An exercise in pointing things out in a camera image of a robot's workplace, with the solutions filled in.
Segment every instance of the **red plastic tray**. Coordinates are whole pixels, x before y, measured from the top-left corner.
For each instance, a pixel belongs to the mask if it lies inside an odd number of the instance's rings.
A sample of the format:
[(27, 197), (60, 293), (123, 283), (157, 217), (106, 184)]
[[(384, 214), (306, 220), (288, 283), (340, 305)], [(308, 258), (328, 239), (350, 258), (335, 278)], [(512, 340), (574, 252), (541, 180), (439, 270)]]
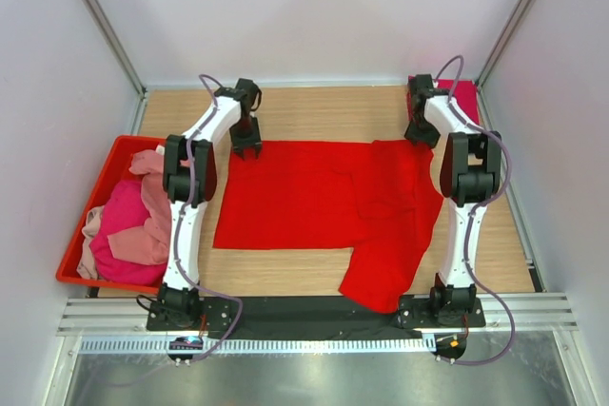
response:
[(154, 286), (125, 284), (122, 282), (112, 282), (110, 280), (85, 280), (80, 277), (76, 272), (76, 267), (80, 262), (81, 255), (83, 253), (83, 236), (82, 230), (85, 225), (85, 217), (87, 213), (94, 208), (105, 204), (110, 198), (110, 193), (114, 186), (121, 180), (138, 180), (141, 177), (132, 175), (129, 172), (129, 166), (131, 165), (131, 158), (136, 152), (143, 151), (145, 149), (155, 149), (157, 145), (164, 145), (165, 139), (152, 138), (152, 137), (134, 137), (129, 135), (123, 135), (118, 137), (114, 141), (114, 145), (106, 158), (104, 168), (102, 169), (97, 183), (91, 192), (88, 202), (85, 205), (83, 214), (80, 217), (78, 225), (74, 229), (72, 238), (69, 242), (68, 250), (64, 254), (64, 258), (57, 268), (55, 278), (61, 282), (71, 282), (74, 284), (86, 285), (89, 287), (109, 287), (112, 289), (125, 289), (133, 290), (136, 292), (142, 292), (145, 294), (156, 295), (161, 282)]

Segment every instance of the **red cloth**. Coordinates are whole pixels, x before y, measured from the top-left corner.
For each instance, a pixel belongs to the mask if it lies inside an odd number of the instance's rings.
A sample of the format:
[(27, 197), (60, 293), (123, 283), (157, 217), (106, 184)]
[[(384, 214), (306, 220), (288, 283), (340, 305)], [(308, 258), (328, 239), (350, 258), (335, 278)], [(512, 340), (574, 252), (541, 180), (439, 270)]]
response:
[[(442, 89), (450, 89), (453, 86), (454, 80), (438, 80), (438, 87)], [(478, 116), (478, 92), (476, 85), (472, 81), (461, 80), (457, 83), (454, 97), (457, 99), (457, 104), (465, 112), (469, 119), (474, 123), (479, 124)]]
[(99, 232), (91, 240), (90, 249), (95, 258), (97, 271), (105, 280), (126, 284), (152, 285), (165, 274), (166, 265), (142, 265), (115, 259), (110, 249), (108, 236), (144, 225), (150, 217), (142, 202), (142, 183), (120, 181), (112, 190), (104, 206)]
[(231, 155), (214, 247), (353, 247), (340, 292), (393, 312), (442, 206), (429, 176), (432, 156), (406, 140), (266, 141), (258, 161)]

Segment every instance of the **pile of clothes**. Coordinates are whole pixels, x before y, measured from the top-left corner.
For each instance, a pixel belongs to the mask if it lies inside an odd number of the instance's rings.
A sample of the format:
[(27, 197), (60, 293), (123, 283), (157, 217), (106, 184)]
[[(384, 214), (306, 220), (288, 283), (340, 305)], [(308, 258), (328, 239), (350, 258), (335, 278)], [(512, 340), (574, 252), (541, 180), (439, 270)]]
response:
[(82, 278), (155, 285), (165, 274), (171, 212), (162, 147), (157, 151), (134, 154), (129, 171), (142, 179), (118, 182), (108, 202), (87, 214), (77, 268)]

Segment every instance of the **wooden surface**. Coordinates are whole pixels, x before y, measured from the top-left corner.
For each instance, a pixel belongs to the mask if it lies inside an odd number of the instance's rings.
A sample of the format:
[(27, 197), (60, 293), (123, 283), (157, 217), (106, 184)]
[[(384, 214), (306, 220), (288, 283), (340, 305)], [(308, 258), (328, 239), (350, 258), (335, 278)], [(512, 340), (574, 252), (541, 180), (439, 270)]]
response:
[[(180, 134), (209, 104), (201, 90), (155, 91), (151, 94), (141, 134), (165, 138)], [(268, 88), (257, 112), (264, 140), (329, 140), (371, 142), (403, 137), (407, 124), (403, 87)], [(443, 146), (432, 163), (434, 185)], [(206, 287), (231, 295), (336, 295), (348, 266), (350, 249), (241, 251), (212, 249), (213, 233), (226, 186), (230, 140), (216, 150), (218, 190), (203, 222), (199, 265)], [(434, 237), (423, 257), (410, 293), (428, 293), (447, 244), (448, 214), (444, 204)], [(477, 271), (498, 292), (532, 292), (533, 285), (507, 200), (491, 204), (482, 224)], [(100, 296), (127, 296), (105, 289)]]

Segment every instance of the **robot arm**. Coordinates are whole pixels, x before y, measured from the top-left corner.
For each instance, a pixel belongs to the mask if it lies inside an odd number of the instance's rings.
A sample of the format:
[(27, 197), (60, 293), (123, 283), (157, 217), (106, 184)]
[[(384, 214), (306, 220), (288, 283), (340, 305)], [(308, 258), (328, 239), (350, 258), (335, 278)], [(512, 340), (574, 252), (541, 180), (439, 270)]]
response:
[[(254, 150), (256, 157), (262, 149), (258, 120), (253, 113), (262, 97), (258, 86), (240, 79), (235, 88), (220, 87), (214, 95), (216, 100), (193, 127), (182, 135), (167, 137), (163, 189), (170, 200), (171, 239), (163, 283), (157, 300), (150, 305), (148, 330), (171, 329), (176, 321), (185, 327), (193, 326), (202, 315), (198, 291), (181, 274), (176, 258), (186, 276), (198, 283), (201, 224), (217, 184), (214, 148), (230, 132), (232, 149), (242, 158), (248, 148)], [(194, 158), (194, 183), (189, 166), (184, 164), (188, 147)], [(194, 196), (186, 204), (191, 187)]]
[[(408, 89), (410, 123), (404, 137), (414, 144), (426, 143), (431, 147), (437, 145), (441, 135), (446, 137), (440, 188), (449, 199), (448, 246), (429, 303), (437, 320), (461, 318), (474, 311), (476, 301), (476, 285), (464, 258), (467, 226), (471, 223), (467, 248), (469, 266), (475, 272), (478, 238), (486, 212), (486, 206), (479, 203), (499, 190), (501, 149), (471, 127), (476, 124), (455, 100), (448, 101), (448, 89), (436, 88), (431, 75), (415, 76), (409, 81)], [(476, 211), (470, 222), (474, 207)]]

